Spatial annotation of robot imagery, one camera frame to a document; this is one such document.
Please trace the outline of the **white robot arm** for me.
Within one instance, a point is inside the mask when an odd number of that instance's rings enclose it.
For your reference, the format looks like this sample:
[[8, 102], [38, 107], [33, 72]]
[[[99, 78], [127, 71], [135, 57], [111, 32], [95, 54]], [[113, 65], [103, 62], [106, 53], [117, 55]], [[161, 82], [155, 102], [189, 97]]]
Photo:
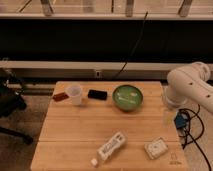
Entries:
[[179, 108], [191, 99], [213, 114], [213, 86], [207, 83], [210, 76], [210, 68], [203, 62], [171, 70], [167, 75], [168, 87], [163, 93], [165, 105], [170, 109]]

